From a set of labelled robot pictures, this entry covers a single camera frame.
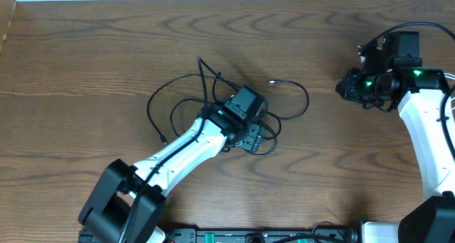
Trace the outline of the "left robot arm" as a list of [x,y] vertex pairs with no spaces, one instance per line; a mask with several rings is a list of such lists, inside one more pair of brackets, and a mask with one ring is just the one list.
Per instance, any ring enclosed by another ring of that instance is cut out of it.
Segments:
[[211,104],[187,132],[158,153],[129,166],[117,159],[105,168],[78,216],[100,242],[162,242],[158,227],[167,195],[192,170],[229,146],[254,153],[264,136],[259,122],[266,102]]

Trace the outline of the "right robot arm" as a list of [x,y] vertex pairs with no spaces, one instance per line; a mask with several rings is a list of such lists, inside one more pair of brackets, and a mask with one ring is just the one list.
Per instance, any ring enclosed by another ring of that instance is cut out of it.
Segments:
[[422,204],[400,222],[361,222],[348,230],[347,242],[453,242],[453,89],[442,70],[396,67],[374,75],[351,68],[336,92],[364,109],[388,101],[398,111],[412,140],[423,190]]

